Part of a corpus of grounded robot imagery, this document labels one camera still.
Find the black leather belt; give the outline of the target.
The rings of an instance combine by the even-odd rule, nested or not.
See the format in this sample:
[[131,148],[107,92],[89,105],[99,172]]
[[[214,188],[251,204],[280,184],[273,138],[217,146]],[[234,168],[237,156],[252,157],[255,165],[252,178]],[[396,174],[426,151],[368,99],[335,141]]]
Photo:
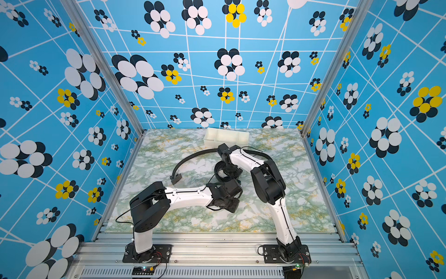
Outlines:
[[214,174],[215,177],[217,178],[217,180],[221,183],[225,182],[225,181],[230,181],[230,180],[222,180],[221,176],[224,176],[223,172],[221,171],[221,161],[219,161],[215,167],[214,167]]
[[[230,147],[230,149],[232,151],[231,154],[233,154],[234,156],[237,155],[239,159],[246,158],[246,159],[253,161],[254,163],[259,163],[259,161],[261,161],[261,159],[257,158],[256,156],[260,156],[260,157],[264,158],[262,163],[260,163],[260,166],[262,166],[264,164],[264,162],[266,162],[266,161],[272,161],[272,158],[269,155],[267,155],[266,153],[263,153],[259,150],[244,150],[243,148],[241,148],[240,146],[237,146],[237,145]],[[203,151],[199,151],[194,154],[191,154],[191,155],[187,156],[186,158],[184,158],[183,160],[181,160],[174,167],[173,173],[170,176],[170,180],[171,180],[172,184],[175,185],[177,182],[179,182],[182,179],[182,175],[180,173],[178,173],[178,170],[184,163],[186,163],[187,161],[189,161],[193,158],[196,158],[198,156],[202,156],[202,155],[205,155],[208,153],[217,153],[217,148],[205,149]],[[231,155],[230,155],[230,161],[228,161],[227,163],[232,163],[234,165],[237,165],[242,170],[245,169],[242,167],[242,163],[235,163],[235,161],[233,161],[231,159]]]

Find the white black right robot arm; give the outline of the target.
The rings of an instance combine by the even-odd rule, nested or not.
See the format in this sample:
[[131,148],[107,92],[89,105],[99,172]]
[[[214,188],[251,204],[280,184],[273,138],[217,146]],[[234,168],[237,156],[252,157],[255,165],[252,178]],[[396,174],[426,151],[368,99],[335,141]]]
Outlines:
[[281,258],[287,263],[301,260],[310,264],[308,247],[302,244],[292,226],[286,207],[286,184],[273,159],[257,149],[245,150],[237,145],[221,144],[217,153],[226,165],[250,173],[258,198],[268,206],[272,216]]

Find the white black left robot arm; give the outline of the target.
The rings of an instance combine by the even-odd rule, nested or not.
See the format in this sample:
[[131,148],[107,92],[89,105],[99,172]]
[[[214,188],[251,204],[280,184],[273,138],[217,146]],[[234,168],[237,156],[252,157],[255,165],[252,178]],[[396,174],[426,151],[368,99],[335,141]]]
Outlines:
[[234,213],[242,193],[238,180],[188,189],[165,187],[161,181],[151,184],[130,201],[135,253],[140,255],[154,250],[153,229],[167,212],[199,206]]

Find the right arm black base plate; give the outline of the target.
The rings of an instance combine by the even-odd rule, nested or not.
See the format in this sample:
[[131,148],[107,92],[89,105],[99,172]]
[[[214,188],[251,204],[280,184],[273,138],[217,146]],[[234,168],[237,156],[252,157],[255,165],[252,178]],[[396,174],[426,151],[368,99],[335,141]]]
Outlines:
[[310,251],[307,245],[302,245],[292,259],[284,259],[279,251],[278,245],[263,245],[262,256],[265,263],[269,264],[298,264],[308,266],[312,263]]

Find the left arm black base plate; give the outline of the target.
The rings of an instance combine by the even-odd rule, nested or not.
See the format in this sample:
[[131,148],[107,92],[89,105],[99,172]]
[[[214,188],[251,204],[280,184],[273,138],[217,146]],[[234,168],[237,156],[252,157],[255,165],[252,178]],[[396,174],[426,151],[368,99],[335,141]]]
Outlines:
[[123,263],[168,263],[172,245],[153,245],[143,253],[137,253],[133,242],[125,247]]

